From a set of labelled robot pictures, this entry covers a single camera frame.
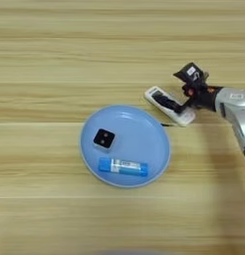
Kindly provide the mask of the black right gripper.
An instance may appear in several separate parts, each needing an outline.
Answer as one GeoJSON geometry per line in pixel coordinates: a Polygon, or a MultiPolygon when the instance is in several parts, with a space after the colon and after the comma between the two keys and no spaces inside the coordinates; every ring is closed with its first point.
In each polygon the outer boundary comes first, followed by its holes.
{"type": "Polygon", "coordinates": [[[182,87],[184,94],[188,97],[186,104],[180,105],[176,101],[169,99],[163,95],[154,95],[154,100],[161,106],[181,114],[187,107],[197,109],[207,109],[215,112],[215,99],[222,87],[216,86],[198,86],[193,87],[184,85],[182,87]]]}

